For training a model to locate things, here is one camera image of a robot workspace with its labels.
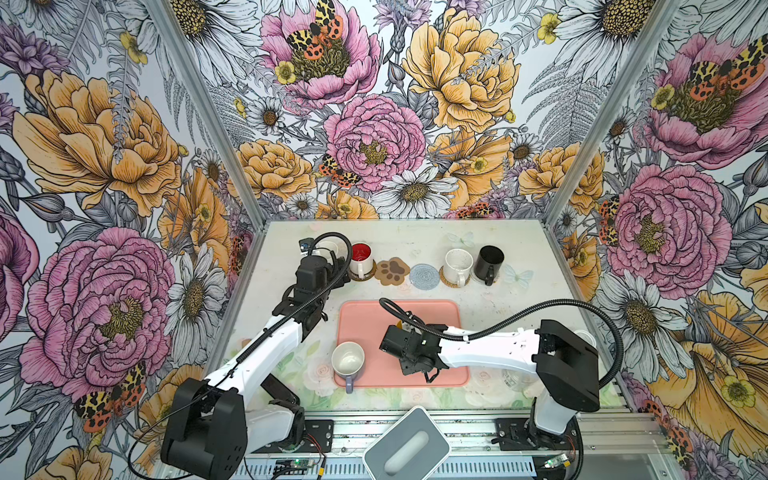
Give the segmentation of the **woven wicker round coaster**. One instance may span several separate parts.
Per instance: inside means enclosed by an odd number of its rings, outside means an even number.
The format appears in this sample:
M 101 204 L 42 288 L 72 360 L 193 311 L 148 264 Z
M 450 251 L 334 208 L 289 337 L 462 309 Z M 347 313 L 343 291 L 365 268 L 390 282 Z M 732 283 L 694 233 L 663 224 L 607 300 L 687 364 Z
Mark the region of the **woven wicker round coaster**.
M 460 282 L 459 282 L 459 283 L 452 283 L 452 282 L 450 282 L 450 281 L 449 281 L 449 280 L 446 278 L 446 276 L 445 276 L 445 274 L 444 274 L 444 269 L 445 269 L 445 267 L 441 267 L 441 268 L 439 269 L 439 278 L 440 278 L 440 281 L 441 281 L 441 282 L 442 282 L 444 285 L 446 285 L 447 287 L 449 287 L 449 288 L 454 288 L 454 289 L 458 289 L 458 288 L 463 288 L 463 287 L 465 287 L 466 285 L 468 285 L 468 284 L 469 284 L 469 280 L 470 280 L 470 278 L 469 278 L 469 277 L 463 277 L 463 276 L 459 276 L 459 280 L 460 280 Z

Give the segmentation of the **brown paw print coaster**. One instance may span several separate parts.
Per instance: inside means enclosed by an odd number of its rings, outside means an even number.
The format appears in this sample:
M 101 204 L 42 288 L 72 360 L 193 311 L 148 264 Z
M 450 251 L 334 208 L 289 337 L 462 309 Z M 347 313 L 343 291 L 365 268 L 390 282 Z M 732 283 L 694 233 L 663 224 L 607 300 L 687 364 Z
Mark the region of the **brown paw print coaster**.
M 410 271 L 411 268 L 402 259 L 392 257 L 376 264 L 374 278 L 383 286 L 399 286 L 405 282 Z

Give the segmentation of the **black mug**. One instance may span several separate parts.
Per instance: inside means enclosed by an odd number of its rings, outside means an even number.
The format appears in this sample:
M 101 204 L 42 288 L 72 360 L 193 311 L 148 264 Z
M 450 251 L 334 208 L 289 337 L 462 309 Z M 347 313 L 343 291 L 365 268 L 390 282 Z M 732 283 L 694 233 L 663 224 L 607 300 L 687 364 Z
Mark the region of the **black mug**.
M 474 265 L 474 277 L 484 285 L 492 286 L 500 275 L 504 260 L 500 248 L 493 245 L 481 247 Z

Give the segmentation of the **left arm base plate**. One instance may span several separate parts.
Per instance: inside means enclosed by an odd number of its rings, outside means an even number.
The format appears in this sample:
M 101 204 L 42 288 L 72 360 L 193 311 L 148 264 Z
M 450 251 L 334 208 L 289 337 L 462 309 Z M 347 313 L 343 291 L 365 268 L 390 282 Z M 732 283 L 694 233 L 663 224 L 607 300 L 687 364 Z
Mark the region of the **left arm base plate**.
M 335 422 L 333 420 L 308 420 L 305 422 L 305 435 L 312 436 L 320 444 L 320 450 L 323 453 L 329 453 L 332 449 L 333 435 L 334 435 Z M 315 444 L 307 439 L 302 439 L 298 444 L 268 444 L 258 450 L 255 453 L 259 454 L 294 454 L 294 453 L 307 453 L 317 454 L 318 449 Z

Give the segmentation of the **glossy brown round coaster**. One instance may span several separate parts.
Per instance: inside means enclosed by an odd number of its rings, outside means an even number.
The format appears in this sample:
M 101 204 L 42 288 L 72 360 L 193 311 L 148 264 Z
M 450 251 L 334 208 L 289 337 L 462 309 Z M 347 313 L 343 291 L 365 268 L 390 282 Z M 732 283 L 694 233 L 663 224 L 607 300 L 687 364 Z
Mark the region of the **glossy brown round coaster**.
M 374 263 L 374 264 L 373 264 L 373 267 L 371 268 L 371 270 L 370 270 L 370 271 L 369 271 L 369 272 L 368 272 L 366 275 L 364 275 L 364 276 L 362 276 L 362 277 L 360 277 L 360 276 L 357 276 L 357 275 L 356 275 L 356 274 L 355 274 L 355 273 L 352 271 L 352 268 L 351 268 L 351 267 L 350 267 L 350 269 L 348 270 L 348 274 L 349 274 L 349 278 L 350 278 L 352 281 L 356 281 L 356 282 L 364 282 L 364 281 L 367 281 L 367 280 L 370 280 L 370 279 L 374 278 L 374 276 L 375 276 L 375 274 L 376 274 L 376 270 L 377 270 L 377 264 L 376 264 L 376 263 Z

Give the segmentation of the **grey blue round coaster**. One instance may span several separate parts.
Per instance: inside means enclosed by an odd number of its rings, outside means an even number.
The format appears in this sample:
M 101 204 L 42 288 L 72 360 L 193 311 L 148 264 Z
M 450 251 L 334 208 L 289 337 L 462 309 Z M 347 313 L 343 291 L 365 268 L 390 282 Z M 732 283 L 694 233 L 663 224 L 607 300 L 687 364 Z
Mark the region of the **grey blue round coaster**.
M 432 265 L 421 263 L 411 268 L 409 281 L 419 290 L 430 291 L 440 284 L 440 274 Z

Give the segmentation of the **white mug off tray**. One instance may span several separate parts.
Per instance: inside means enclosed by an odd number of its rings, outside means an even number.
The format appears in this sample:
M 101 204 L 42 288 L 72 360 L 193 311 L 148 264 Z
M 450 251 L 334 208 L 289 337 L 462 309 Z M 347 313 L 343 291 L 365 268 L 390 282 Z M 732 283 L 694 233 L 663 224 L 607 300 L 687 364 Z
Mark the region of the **white mug off tray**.
M 314 254 L 322 256 L 329 264 L 343 264 L 346 261 L 348 250 L 342 240 L 331 237 L 319 241 L 316 244 Z

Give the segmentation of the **white mug purple handle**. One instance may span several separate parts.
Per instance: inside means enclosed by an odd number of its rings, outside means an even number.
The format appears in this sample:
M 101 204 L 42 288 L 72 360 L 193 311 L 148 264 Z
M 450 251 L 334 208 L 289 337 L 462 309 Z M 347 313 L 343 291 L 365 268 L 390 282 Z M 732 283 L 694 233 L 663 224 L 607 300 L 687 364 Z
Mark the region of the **white mug purple handle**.
M 354 392 L 355 381 L 362 374 L 365 360 L 365 352 L 356 342 L 343 342 L 332 352 L 332 368 L 347 394 Z

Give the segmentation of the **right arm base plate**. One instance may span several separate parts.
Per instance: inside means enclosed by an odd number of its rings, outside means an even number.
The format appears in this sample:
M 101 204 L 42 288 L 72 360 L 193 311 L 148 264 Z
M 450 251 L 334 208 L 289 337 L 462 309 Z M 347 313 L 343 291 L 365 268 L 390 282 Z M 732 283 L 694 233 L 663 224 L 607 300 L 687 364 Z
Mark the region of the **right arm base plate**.
M 522 417 L 498 418 L 495 428 L 491 443 L 502 451 L 575 451 L 581 442 L 574 423 L 562 435 L 540 430 L 531 419 Z

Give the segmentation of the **white mug red inside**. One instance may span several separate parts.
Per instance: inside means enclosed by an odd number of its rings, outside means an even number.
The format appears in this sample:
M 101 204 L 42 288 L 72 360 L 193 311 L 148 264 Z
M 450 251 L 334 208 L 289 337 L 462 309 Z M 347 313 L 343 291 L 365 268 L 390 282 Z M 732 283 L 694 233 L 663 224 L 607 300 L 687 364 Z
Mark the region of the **white mug red inside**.
M 374 264 L 372 248 L 366 243 L 355 243 L 352 245 L 350 267 L 357 276 L 366 275 Z

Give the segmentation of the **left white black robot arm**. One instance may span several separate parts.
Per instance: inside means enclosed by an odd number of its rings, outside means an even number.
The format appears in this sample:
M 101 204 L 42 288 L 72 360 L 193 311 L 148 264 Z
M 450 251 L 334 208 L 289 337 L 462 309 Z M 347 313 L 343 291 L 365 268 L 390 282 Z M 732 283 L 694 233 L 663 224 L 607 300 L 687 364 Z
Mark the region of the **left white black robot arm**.
M 328 316 L 332 290 L 349 281 L 352 244 L 338 232 L 309 242 L 289 286 L 260 334 L 204 379 L 176 390 L 160 449 L 184 478 L 231 478 L 244 457 L 268 445 L 300 445 L 305 410 L 273 372 Z

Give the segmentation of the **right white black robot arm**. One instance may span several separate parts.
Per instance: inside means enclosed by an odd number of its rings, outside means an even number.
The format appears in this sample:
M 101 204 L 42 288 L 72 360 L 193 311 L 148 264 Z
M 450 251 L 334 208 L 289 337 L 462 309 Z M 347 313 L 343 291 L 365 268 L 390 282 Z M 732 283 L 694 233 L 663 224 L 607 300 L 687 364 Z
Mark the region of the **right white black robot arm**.
M 544 387 L 528 420 L 498 431 L 495 443 L 513 450 L 554 449 L 580 445 L 577 415 L 599 410 L 600 390 L 619 373 L 624 342 L 615 321 L 596 306 L 574 299 L 540 302 L 480 331 L 428 324 L 395 301 L 380 306 L 397 319 L 387 328 L 381 351 L 398 359 L 404 375 L 423 375 L 432 383 L 448 369 L 489 367 L 534 375 Z M 572 306 L 588 311 L 607 326 L 615 353 L 605 374 L 599 372 L 597 349 L 556 320 L 544 319 L 535 329 L 508 331 L 508 326 L 539 311 Z

